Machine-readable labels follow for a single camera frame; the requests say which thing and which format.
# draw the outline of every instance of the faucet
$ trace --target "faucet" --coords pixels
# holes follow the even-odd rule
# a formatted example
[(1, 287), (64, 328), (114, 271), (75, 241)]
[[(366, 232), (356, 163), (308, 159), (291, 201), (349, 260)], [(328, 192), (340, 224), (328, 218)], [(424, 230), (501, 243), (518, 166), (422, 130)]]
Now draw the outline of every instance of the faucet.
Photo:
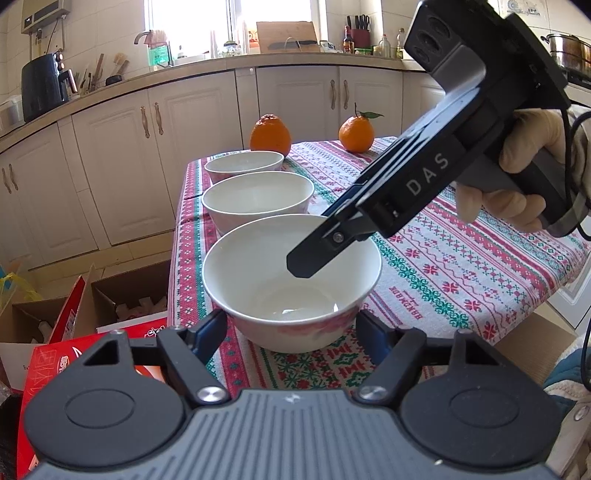
[(134, 45), (139, 45), (139, 39), (140, 39), (140, 38), (142, 38), (142, 37), (145, 37), (145, 36), (146, 36), (146, 35), (148, 35), (149, 33), (150, 33), (150, 30), (147, 30), (147, 31), (145, 31), (145, 32), (142, 32), (142, 33), (138, 33), (138, 34), (135, 36)]

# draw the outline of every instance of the kitchen cabinet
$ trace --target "kitchen cabinet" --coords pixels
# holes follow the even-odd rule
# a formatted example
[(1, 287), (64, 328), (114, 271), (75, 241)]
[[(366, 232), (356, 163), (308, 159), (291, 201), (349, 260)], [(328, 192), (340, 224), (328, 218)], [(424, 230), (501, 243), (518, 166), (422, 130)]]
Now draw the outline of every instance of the kitchen cabinet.
[(261, 115), (279, 116), (293, 143), (338, 138), (338, 67), (258, 68), (256, 81)]
[(236, 79), (223, 72), (148, 90), (164, 178), (174, 211), (187, 164), (243, 149)]
[(340, 123), (357, 110), (381, 113), (371, 120), (376, 137), (400, 135), (402, 73), (362, 67), (339, 67)]
[[(35, 267), (96, 249), (56, 124), (4, 152), (0, 165), (12, 190), (3, 214), (12, 220), (1, 223), (9, 257), (28, 251), (29, 266)], [(5, 236), (11, 226), (14, 231)]]
[(445, 91), (427, 73), (405, 72), (403, 75), (402, 131), (434, 108)]
[(92, 196), (112, 245), (174, 228), (148, 92), (72, 117)]

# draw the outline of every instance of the water heater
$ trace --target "water heater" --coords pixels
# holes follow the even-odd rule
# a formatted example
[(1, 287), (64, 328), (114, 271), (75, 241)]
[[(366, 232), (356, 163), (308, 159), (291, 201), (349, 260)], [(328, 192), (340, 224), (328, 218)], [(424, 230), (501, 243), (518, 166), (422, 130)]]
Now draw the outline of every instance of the water heater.
[(37, 31), (72, 10), (72, 0), (24, 0), (21, 32)]

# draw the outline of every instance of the table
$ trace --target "table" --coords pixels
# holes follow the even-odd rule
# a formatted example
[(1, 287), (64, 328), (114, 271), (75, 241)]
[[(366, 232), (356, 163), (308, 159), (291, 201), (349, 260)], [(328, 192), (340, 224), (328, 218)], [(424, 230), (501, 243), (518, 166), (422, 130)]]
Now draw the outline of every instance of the table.
[[(363, 155), (347, 153), (337, 141), (304, 142), (293, 145), (283, 169), (312, 180), (309, 212), (319, 214), (392, 140), (377, 139)], [(212, 309), (201, 282), (203, 258), (218, 238), (200, 203), (210, 186), (203, 168), (208, 160), (189, 164), (177, 212), (169, 322), (186, 326)], [(451, 187), (397, 235), (372, 239), (384, 269), (365, 308), (391, 326), (406, 324), (447, 338), (469, 328), (492, 344), (576, 278), (590, 248), (577, 233), (561, 239), (545, 232), (527, 235), (486, 212), (465, 225), (455, 215)], [(207, 367), (232, 395), (245, 387), (351, 390), (373, 370), (353, 329), (327, 348), (288, 355), (253, 345), (233, 325)]]

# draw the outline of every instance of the cable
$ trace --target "cable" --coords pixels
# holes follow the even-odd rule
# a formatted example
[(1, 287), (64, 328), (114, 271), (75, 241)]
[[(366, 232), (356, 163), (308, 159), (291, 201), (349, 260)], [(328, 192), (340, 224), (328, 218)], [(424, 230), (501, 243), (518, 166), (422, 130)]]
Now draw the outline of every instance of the cable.
[(45, 55), (47, 55), (49, 53), (49, 47), (51, 46), (51, 39), (53, 38), (53, 34), (56, 32), (56, 28), (57, 28), (57, 23), (60, 21), (60, 19), (58, 18), (56, 20), (56, 24), (53, 26), (53, 31), (51, 32), (51, 35), (49, 36), (49, 41), (47, 42), (47, 50), (45, 52)]

